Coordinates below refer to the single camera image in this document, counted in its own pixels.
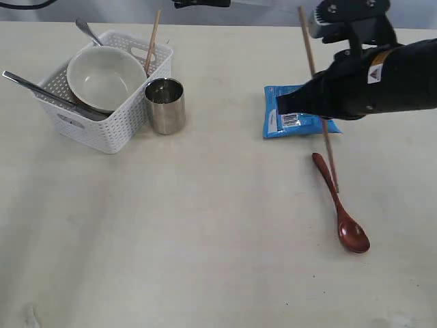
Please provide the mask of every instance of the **metal cup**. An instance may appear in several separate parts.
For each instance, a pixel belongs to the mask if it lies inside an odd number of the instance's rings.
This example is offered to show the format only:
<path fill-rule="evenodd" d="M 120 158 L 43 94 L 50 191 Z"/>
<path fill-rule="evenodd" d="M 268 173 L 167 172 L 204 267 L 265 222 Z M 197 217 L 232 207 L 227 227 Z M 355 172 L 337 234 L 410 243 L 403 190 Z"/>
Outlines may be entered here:
<path fill-rule="evenodd" d="M 157 79 L 145 87 L 147 114 L 153 129 L 162 135 L 185 125 L 184 87 L 175 79 Z"/>

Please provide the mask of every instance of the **white ceramic bowl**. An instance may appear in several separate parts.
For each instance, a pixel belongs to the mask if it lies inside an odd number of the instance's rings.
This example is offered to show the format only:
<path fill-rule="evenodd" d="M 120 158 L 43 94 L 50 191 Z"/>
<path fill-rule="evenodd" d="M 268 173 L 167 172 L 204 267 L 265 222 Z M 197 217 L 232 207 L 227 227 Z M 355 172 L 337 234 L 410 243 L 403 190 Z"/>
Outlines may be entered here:
<path fill-rule="evenodd" d="M 143 66 L 129 53 L 111 46 L 82 50 L 67 67 L 67 82 L 85 104 L 112 113 L 147 79 Z"/>

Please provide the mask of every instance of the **blue bag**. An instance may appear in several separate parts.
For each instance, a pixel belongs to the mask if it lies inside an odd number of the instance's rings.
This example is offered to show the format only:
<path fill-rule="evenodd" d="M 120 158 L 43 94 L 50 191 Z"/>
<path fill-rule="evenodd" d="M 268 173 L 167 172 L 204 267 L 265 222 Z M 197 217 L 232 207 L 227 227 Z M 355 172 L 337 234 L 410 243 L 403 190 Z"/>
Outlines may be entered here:
<path fill-rule="evenodd" d="M 264 138 L 285 137 L 287 135 L 314 135 L 323 133 L 322 123 L 316 115 L 291 113 L 278 114 L 277 96 L 290 94 L 301 85 L 274 86 L 264 88 L 266 93 L 266 119 L 264 120 Z M 341 133 L 333 120 L 328 120 L 329 133 Z"/>

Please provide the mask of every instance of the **cable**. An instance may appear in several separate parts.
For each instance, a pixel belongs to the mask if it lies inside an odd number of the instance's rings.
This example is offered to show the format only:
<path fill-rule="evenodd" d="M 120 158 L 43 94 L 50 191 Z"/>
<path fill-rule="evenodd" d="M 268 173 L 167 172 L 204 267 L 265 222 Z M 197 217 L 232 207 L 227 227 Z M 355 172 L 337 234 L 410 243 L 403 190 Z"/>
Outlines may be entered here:
<path fill-rule="evenodd" d="M 48 0 L 39 5 L 11 5 L 9 3 L 0 2 L 0 8 L 15 9 L 15 10 L 37 10 L 51 5 L 57 0 Z"/>

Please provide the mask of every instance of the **chopstick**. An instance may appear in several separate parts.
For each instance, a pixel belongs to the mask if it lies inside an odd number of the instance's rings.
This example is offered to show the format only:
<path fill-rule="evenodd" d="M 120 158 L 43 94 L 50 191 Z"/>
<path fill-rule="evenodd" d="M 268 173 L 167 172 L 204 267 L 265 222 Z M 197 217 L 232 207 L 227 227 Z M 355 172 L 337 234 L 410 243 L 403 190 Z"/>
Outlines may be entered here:
<path fill-rule="evenodd" d="M 156 32 L 158 31 L 158 24 L 159 24 L 160 17 L 161 17 L 161 9 L 159 9 L 156 13 L 155 23 L 153 24 L 152 36 L 150 37 L 149 51 L 147 52 L 147 57 L 145 58 L 144 70 L 147 77 L 150 76 L 149 75 L 150 60 L 152 58 L 152 52 L 155 48 L 155 38 L 156 38 Z"/>
<path fill-rule="evenodd" d="M 311 44 L 309 43 L 307 17 L 305 15 L 305 9 L 303 8 L 303 6 L 300 5 L 298 7 L 298 11 L 299 11 L 300 27 L 302 27 L 302 35 L 303 35 L 303 40 L 305 43 L 305 50 L 307 52 L 307 57 L 308 57 L 309 70 L 311 72 L 311 76 L 313 77 L 315 75 L 315 65 L 314 65 L 313 51 L 311 50 Z M 335 190 L 338 193 L 339 192 L 339 183 L 337 181 L 337 170 L 335 169 L 335 164 L 334 164 L 333 148 L 330 144 L 328 123 L 323 118 L 320 118 L 320 120 L 322 121 L 323 137 L 325 140 L 326 151 L 328 153 L 330 171 L 331 171 L 331 174 L 333 176 Z"/>

